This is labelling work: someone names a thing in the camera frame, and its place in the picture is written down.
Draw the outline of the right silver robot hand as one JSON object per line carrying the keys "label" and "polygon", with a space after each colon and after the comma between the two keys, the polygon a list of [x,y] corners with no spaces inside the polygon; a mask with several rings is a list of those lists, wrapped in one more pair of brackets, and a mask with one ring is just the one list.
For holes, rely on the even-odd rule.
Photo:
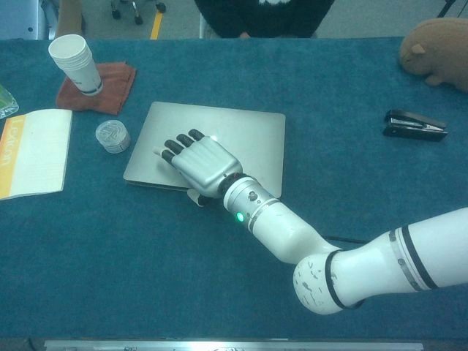
{"label": "right silver robot hand", "polygon": [[153,153],[186,179],[191,186],[187,195],[200,207],[224,196],[227,185],[246,175],[237,158],[197,129],[179,134],[175,140],[166,140]]}

